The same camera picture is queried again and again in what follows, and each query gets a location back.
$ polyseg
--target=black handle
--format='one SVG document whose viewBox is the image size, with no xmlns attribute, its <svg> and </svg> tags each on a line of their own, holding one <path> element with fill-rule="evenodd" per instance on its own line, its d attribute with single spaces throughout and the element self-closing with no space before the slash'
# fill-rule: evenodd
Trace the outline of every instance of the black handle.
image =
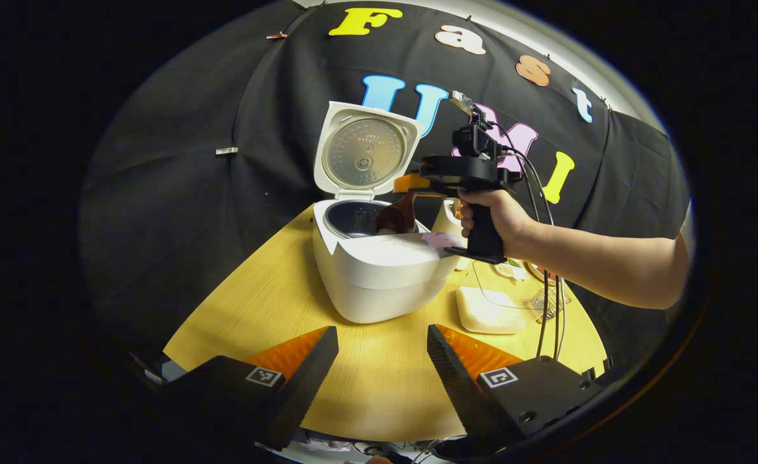
<svg viewBox="0 0 758 464">
<path fill-rule="evenodd" d="M 502 251 L 502 237 L 494 228 L 491 209 L 488 206 L 471 203 L 474 227 L 468 235 L 468 256 L 479 261 L 500 264 L 505 262 Z"/>
</svg>

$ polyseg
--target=wooden table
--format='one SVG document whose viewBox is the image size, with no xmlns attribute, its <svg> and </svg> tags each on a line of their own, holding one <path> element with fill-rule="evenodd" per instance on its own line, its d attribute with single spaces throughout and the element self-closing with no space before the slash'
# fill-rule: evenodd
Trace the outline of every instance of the wooden table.
<svg viewBox="0 0 758 464">
<path fill-rule="evenodd" d="M 370 441 L 418 441 L 464 435 L 465 429 L 426 351 L 428 324 L 462 330 L 523 359 L 536 355 L 540 324 L 527 320 L 515 335 L 462 329 L 455 291 L 476 282 L 471 267 L 455 271 L 429 305 L 394 320 L 354 324 L 338 314 L 316 269 L 311 246 L 312 206 L 273 235 L 233 271 L 182 324 L 164 349 L 185 370 L 216 355 L 243 359 L 313 329 L 335 325 L 340 352 L 309 408 L 305 429 Z M 488 264 L 476 270 L 491 273 Z M 532 277 L 515 282 L 523 296 L 541 289 Z M 603 344 L 576 299 L 567 306 L 565 344 L 559 357 L 576 372 L 603 373 Z M 543 354 L 552 355 L 549 321 Z"/>
</svg>

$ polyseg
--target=white rice cooker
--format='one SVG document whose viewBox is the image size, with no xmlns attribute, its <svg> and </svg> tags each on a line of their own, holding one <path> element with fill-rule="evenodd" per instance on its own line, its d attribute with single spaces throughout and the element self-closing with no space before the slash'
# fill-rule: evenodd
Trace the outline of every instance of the white rice cooker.
<svg viewBox="0 0 758 464">
<path fill-rule="evenodd" d="M 376 215 L 390 203 L 373 198 L 405 174 L 422 132 L 421 123 L 402 115 L 329 103 L 314 178 L 335 199 L 314 205 L 313 252 L 330 300 L 347 320 L 369 324 L 416 311 L 459 264 L 443 248 L 462 246 L 461 236 L 431 233 L 418 221 L 412 234 L 376 234 Z"/>
</svg>

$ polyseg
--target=black cloth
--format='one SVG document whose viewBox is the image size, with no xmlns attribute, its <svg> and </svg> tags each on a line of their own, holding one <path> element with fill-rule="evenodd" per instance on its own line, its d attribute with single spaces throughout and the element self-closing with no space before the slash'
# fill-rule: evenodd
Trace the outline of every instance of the black cloth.
<svg viewBox="0 0 758 464">
<path fill-rule="evenodd" d="M 399 9 L 403 17 L 368 25 L 367 35 L 330 36 L 354 6 Z M 437 41 L 443 24 L 479 35 L 485 55 Z M 288 38 L 264 39 L 278 32 Z M 548 64 L 546 87 L 517 73 L 521 55 Z M 331 197 L 313 179 L 321 124 L 329 101 L 362 103 L 368 75 L 405 83 L 390 111 L 406 117 L 417 117 L 415 89 L 426 84 L 488 106 L 506 130 L 517 123 L 532 127 L 538 138 L 527 156 L 543 184 L 556 153 L 570 156 L 576 166 L 561 200 L 550 204 L 559 226 L 606 235 L 676 235 L 688 194 L 667 138 L 608 111 L 596 93 L 538 50 L 420 6 L 358 2 L 303 10 L 281 1 L 232 21 L 164 65 L 103 136 L 81 200 L 84 266 L 101 320 L 127 344 L 160 352 L 250 253 L 310 203 Z M 591 100 L 592 123 L 580 117 L 573 87 Z M 441 100 L 409 170 L 423 156 L 448 155 L 452 131 L 466 123 L 464 113 Z M 231 158 L 214 156 L 230 146 L 238 147 Z M 517 199 L 531 211 L 524 187 L 516 187 Z M 426 226 L 438 203 L 417 200 Z M 547 220 L 542 206 L 540 218 Z M 629 322 L 617 319 L 615 306 L 575 292 L 593 319 L 604 319 L 594 322 L 609 353 L 636 350 L 621 335 Z M 647 321 L 639 314 L 648 313 L 622 308 L 621 314 Z M 660 330 L 645 324 L 651 337 Z"/>
</svg>

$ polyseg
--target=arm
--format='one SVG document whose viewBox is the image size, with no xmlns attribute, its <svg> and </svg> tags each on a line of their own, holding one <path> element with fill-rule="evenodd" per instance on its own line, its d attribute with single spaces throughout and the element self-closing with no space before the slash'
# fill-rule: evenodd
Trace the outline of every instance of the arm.
<svg viewBox="0 0 758 464">
<path fill-rule="evenodd" d="M 506 256 L 525 259 L 624 305 L 666 309 L 683 293 L 689 259 L 682 236 L 608 237 L 538 223 L 505 191 L 461 197 L 491 208 Z M 462 209 L 464 236 L 473 227 L 472 215 L 472 209 Z"/>
</svg>

